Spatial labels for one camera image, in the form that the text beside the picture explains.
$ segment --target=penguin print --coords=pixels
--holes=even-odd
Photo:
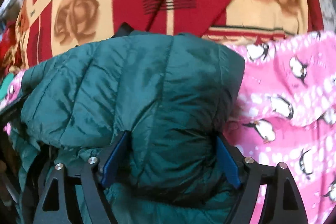
[[[271,97],[271,106],[273,112],[279,113],[291,120],[294,115],[292,104],[281,96]]]
[[[327,109],[318,120],[323,120],[328,125],[333,125],[336,123],[336,112],[333,107]]]
[[[296,56],[293,56],[289,61],[289,66],[291,67],[293,75],[300,79],[304,86],[307,86],[305,83],[305,78],[307,76],[307,64],[303,64]]]
[[[307,179],[310,180],[310,175],[313,173],[313,156],[311,149],[303,152],[301,151],[301,157],[299,161],[300,170],[307,176]]]
[[[320,31],[311,32],[310,35],[315,39],[318,39],[318,40],[321,39],[321,32]]]
[[[329,197],[332,202],[336,202],[336,174],[334,173],[334,180],[328,188],[328,193],[326,193],[324,198]]]
[[[246,46],[247,53],[249,55],[249,58],[252,62],[262,59],[265,60],[267,55],[268,55],[268,50],[269,46],[268,44],[260,44],[260,45],[255,45],[255,44],[250,44]]]
[[[275,132],[270,122],[265,119],[243,124],[246,127],[254,128],[263,139],[264,143],[270,143],[275,140]]]

